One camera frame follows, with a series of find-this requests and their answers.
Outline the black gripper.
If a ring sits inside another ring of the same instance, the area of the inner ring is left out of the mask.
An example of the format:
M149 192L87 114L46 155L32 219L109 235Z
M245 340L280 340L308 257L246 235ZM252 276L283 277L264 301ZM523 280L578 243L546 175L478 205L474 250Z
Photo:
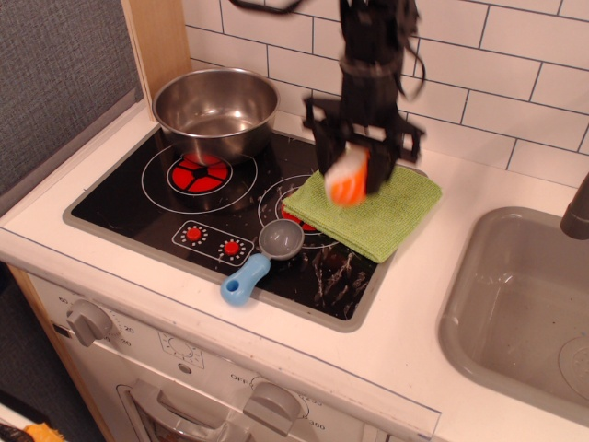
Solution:
M369 150L366 193L376 194L399 158L415 162L424 130L398 111L401 64L342 64L340 99L305 98L303 125L315 137L318 171L325 175L345 145Z

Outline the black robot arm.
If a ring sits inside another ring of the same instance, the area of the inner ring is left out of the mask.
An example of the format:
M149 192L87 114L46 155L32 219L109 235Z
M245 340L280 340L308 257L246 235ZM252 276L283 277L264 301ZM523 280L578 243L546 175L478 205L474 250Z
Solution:
M347 144L366 148L365 190L377 193L400 159L417 161L423 129L398 110L401 70L419 13L413 1L342 1L341 98L305 100L303 125L315 138L318 169L327 174Z

